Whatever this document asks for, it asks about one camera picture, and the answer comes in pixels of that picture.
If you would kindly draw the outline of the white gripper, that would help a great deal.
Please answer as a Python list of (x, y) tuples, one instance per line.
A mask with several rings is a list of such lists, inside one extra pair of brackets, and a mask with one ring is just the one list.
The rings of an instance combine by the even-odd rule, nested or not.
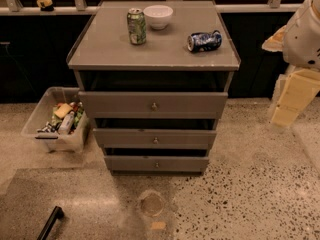
[[(286, 26), (279, 28), (262, 44), (269, 52), (282, 52)], [(289, 65), (276, 81), (270, 122), (278, 127), (290, 126), (320, 92), (320, 70)]]

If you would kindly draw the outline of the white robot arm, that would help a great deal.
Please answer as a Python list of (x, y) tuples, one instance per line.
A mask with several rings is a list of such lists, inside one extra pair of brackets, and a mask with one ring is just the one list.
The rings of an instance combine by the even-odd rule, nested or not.
[(294, 70), (287, 76), (271, 122), (291, 125), (320, 91), (320, 0), (305, 0), (290, 20), (264, 41)]

